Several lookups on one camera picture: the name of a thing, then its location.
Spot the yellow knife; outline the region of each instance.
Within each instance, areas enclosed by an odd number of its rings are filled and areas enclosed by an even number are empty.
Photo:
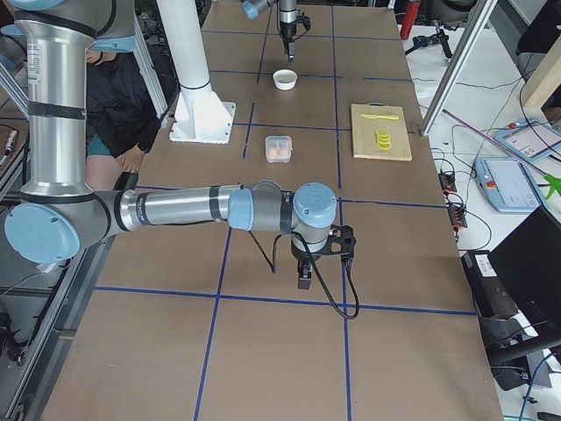
[[[399,120],[400,116],[381,116],[380,114],[360,114],[361,117],[370,118],[375,120],[376,118],[384,118],[385,120]]]

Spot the small white cup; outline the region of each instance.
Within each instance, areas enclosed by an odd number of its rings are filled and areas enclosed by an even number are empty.
[[[274,86],[280,90],[291,90],[296,85],[296,79],[298,79],[298,75],[287,68],[273,73]]]

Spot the white and blue device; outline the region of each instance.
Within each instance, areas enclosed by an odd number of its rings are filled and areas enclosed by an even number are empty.
[[[475,169],[483,194],[499,212],[531,213],[545,199],[528,170],[507,157],[480,156]]]
[[[561,153],[561,133],[534,118],[528,121],[518,120],[515,122],[517,128],[505,127],[495,132],[493,137],[509,151],[532,164],[552,153]]]

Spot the person's leg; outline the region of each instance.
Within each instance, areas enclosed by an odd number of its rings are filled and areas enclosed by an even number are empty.
[[[123,172],[99,136],[94,136],[88,146],[86,159],[86,182],[94,190],[113,190]]]

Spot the black jacket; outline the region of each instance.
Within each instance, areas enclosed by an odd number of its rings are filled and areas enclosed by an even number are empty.
[[[171,63],[149,47],[166,100],[172,100]],[[160,128],[152,99],[133,53],[117,54],[113,61],[87,66],[86,109],[89,132],[96,133],[111,155],[137,144],[150,150]]]

